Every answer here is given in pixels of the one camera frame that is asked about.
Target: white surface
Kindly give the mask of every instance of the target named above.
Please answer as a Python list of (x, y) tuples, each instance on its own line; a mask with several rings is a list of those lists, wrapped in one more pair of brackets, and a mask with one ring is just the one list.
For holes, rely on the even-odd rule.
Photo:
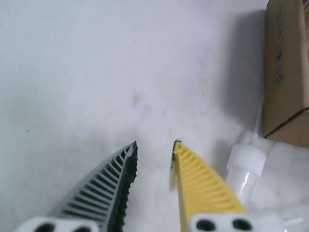
[[(169, 190), (180, 138), (225, 177), (260, 104), (266, 0), (2, 0), (0, 230), (47, 214), (137, 140), (126, 232), (179, 231)], [(251, 208), (309, 195), (309, 151), (267, 153)]]
[(289, 232), (284, 230), (282, 218), (276, 211), (259, 211), (250, 216), (253, 218), (258, 231)]

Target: white plastic bottle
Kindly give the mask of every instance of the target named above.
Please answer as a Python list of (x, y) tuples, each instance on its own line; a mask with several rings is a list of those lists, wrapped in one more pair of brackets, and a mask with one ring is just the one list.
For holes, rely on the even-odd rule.
[(260, 149), (245, 144), (233, 146), (226, 167), (226, 183), (244, 205), (262, 175), (265, 162), (266, 155)]

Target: white plastic tube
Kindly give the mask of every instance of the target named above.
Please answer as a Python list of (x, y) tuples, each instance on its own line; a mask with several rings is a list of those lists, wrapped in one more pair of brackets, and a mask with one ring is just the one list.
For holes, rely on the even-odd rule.
[(250, 212), (258, 231), (308, 232), (309, 203), (299, 203), (281, 209)]
[(265, 162), (266, 155), (256, 147), (238, 144), (232, 149), (226, 167), (226, 183), (244, 205), (262, 175)]

